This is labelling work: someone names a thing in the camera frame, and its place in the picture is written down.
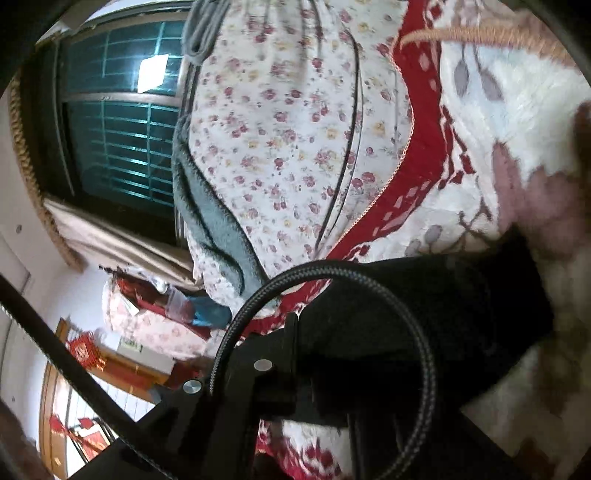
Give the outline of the grey striped cloth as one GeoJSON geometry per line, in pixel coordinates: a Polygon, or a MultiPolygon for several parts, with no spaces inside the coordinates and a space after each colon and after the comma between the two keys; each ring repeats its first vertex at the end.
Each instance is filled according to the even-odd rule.
{"type": "Polygon", "coordinates": [[[197,0],[192,3],[181,36],[182,55],[192,65],[200,67],[211,55],[229,6],[228,0],[197,0]]]}

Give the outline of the window with green grille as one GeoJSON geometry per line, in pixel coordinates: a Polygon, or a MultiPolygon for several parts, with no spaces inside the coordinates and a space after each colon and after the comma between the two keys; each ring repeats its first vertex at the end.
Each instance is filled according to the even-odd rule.
{"type": "Polygon", "coordinates": [[[144,3],[60,33],[24,63],[19,87],[42,193],[170,245],[188,10],[186,1],[144,3]]]}

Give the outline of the white floral quilt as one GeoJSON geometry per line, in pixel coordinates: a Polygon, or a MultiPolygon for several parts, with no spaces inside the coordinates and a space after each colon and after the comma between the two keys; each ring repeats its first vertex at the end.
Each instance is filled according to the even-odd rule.
{"type": "Polygon", "coordinates": [[[201,67],[194,164],[271,278],[325,257],[396,171],[404,1],[235,1],[201,67]]]}

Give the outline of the black pants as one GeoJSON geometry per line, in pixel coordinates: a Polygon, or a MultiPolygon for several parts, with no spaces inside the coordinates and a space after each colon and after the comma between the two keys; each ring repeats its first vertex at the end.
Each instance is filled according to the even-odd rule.
{"type": "MultiPolygon", "coordinates": [[[[525,237],[508,231],[481,253],[400,258],[363,266],[409,309],[436,370],[436,406],[458,410],[552,338],[554,310],[525,237]]],[[[423,374],[404,321],[380,298],[334,281],[301,312],[304,379],[322,414],[349,409],[409,430],[423,374]]]]}

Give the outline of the wooden door frame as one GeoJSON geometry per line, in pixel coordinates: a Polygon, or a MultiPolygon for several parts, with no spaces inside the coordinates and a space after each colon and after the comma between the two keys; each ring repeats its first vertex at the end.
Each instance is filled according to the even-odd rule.
{"type": "Polygon", "coordinates": [[[178,462],[165,447],[168,428],[176,422],[171,396],[160,401],[146,421],[135,422],[91,378],[40,317],[33,319],[28,335],[127,448],[166,479],[183,479],[178,462]]]}

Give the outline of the red chinese knot decoration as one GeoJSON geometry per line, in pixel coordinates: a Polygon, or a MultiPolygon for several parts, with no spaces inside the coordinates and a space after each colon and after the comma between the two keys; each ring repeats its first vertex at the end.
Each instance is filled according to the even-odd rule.
{"type": "Polygon", "coordinates": [[[76,338],[67,340],[65,345],[67,350],[85,370],[104,370],[106,360],[100,348],[95,343],[95,337],[92,332],[83,332],[76,338]]]}

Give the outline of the teal fleece jacket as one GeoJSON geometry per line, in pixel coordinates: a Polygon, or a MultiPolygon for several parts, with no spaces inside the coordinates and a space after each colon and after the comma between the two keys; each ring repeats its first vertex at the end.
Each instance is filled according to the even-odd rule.
{"type": "Polygon", "coordinates": [[[185,224],[193,272],[216,303],[238,312],[269,279],[235,216],[219,200],[189,149],[190,118],[177,120],[172,140],[172,186],[185,224]]]}

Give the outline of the beige curtain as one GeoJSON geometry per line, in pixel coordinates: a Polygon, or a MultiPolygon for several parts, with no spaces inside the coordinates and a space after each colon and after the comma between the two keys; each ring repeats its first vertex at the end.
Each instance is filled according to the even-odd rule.
{"type": "Polygon", "coordinates": [[[188,251],[148,239],[60,200],[46,198],[66,245],[88,263],[147,279],[158,278],[184,289],[198,289],[188,251]]]}

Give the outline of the blue folded cloth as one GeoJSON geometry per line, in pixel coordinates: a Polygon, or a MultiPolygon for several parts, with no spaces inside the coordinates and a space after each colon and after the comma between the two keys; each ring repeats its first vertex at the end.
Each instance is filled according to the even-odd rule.
{"type": "Polygon", "coordinates": [[[194,313],[191,324],[211,329],[225,329],[232,320],[231,311],[207,296],[188,298],[194,313]]]}

